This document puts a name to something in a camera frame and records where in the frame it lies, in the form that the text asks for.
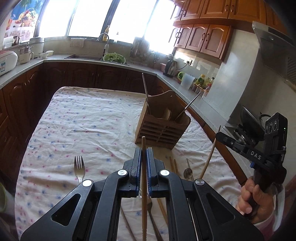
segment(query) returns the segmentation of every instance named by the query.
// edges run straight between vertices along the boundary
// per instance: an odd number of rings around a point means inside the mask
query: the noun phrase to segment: kitchen sink
[[[73,55],[70,55],[70,56],[68,56],[66,58],[90,59],[90,60],[108,62],[108,63],[111,63],[111,64],[120,64],[120,63],[115,63],[115,62],[104,61],[102,56],[92,56],[92,55],[84,55],[84,54],[73,54]]]

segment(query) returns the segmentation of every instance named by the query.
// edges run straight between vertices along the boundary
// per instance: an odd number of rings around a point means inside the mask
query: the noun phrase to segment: blue label
[[[0,72],[3,72],[5,71],[5,62],[1,63],[1,71]]]

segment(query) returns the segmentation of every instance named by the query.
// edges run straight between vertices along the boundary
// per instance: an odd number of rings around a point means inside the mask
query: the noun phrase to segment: floral tablecloth
[[[63,87],[55,93],[21,164],[15,195],[19,237],[79,184],[74,173],[74,156],[83,156],[85,178],[93,181],[105,179],[133,158],[137,147],[135,130],[144,100],[144,94],[78,87]],[[169,170],[169,156],[176,159],[181,173],[187,168],[188,158],[197,178],[211,147],[211,141],[191,117],[189,127],[172,150],[153,147],[153,151],[155,158],[162,160]],[[234,204],[240,185],[216,149],[204,180]],[[140,197],[123,199],[122,208],[136,239],[141,240]],[[163,239],[168,240],[168,227],[156,200],[152,215]],[[131,240],[121,216],[117,239]],[[156,240],[150,220],[147,240]]]

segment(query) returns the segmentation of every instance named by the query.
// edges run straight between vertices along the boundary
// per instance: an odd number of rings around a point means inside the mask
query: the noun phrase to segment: human hand
[[[253,195],[255,202],[259,205],[256,215],[251,220],[251,223],[255,224],[269,218],[274,204],[271,193],[264,193],[259,185],[255,185],[253,177],[250,177],[241,188],[241,195],[238,197],[238,203],[235,207],[241,214],[252,212],[252,207],[248,203],[251,195]]]

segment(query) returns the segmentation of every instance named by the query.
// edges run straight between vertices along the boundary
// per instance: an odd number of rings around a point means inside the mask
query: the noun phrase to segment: electric kettle
[[[177,62],[175,60],[169,60],[165,66],[165,71],[163,74],[170,78],[173,77],[173,73],[176,70]]]

